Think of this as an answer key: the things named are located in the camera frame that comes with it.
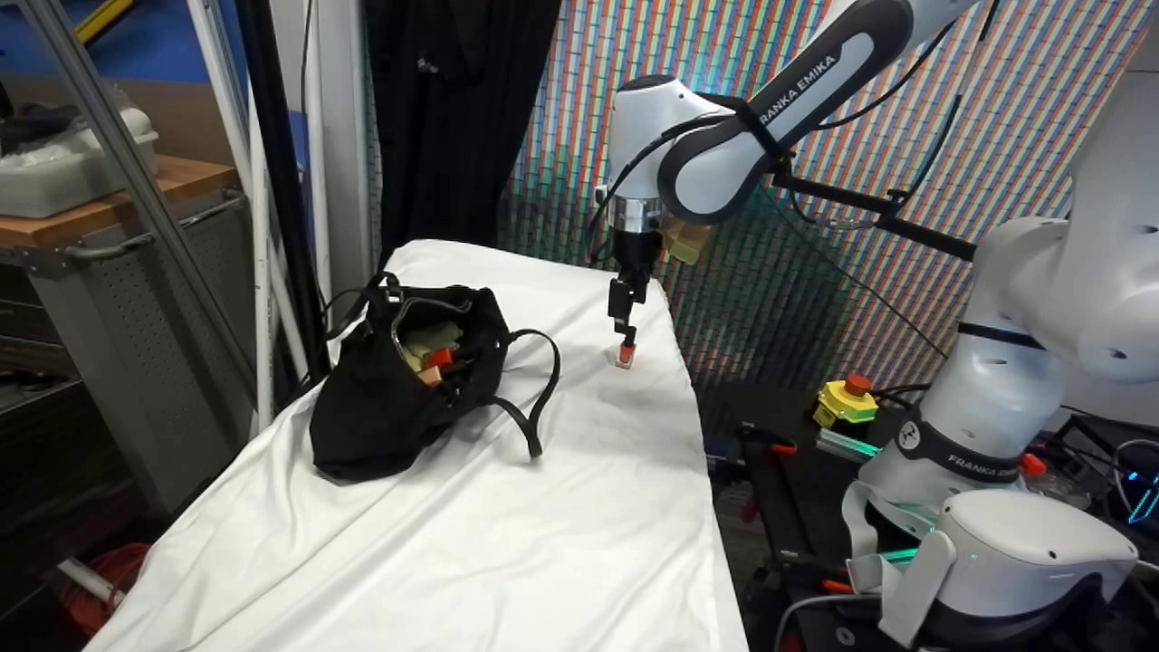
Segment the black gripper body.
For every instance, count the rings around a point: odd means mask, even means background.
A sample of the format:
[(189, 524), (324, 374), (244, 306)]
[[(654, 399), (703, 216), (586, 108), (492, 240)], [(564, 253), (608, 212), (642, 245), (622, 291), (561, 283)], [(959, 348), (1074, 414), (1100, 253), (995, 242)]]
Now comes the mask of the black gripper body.
[(615, 278), (608, 283), (608, 315), (615, 321), (626, 321), (631, 306), (645, 299), (661, 249), (662, 249), (661, 231), (611, 236)]

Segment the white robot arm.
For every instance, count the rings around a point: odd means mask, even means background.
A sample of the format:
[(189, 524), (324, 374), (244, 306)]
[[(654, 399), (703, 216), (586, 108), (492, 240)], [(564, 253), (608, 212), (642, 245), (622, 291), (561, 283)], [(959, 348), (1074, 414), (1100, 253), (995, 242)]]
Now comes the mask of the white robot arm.
[[(615, 223), (608, 317), (631, 333), (662, 212), (718, 219), (785, 165), (850, 93), (974, 0), (843, 0), (751, 97), (674, 74), (611, 93), (607, 200)], [(1074, 210), (981, 236), (948, 363), (856, 493), (904, 522), (1018, 479), (1018, 455), (1065, 403), (1125, 414), (1159, 382), (1159, 73), (1143, 50), (1079, 147)]]

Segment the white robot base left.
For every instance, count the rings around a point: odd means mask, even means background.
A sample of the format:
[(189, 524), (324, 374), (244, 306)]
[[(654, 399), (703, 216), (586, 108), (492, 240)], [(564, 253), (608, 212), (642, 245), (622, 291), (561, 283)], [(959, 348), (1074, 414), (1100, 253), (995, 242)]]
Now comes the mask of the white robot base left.
[(840, 496), (849, 577), (882, 606), (878, 629), (1013, 641), (1050, 625), (1092, 585), (1111, 602), (1137, 546), (1110, 522), (1032, 493), (1013, 455), (977, 455), (907, 425)]

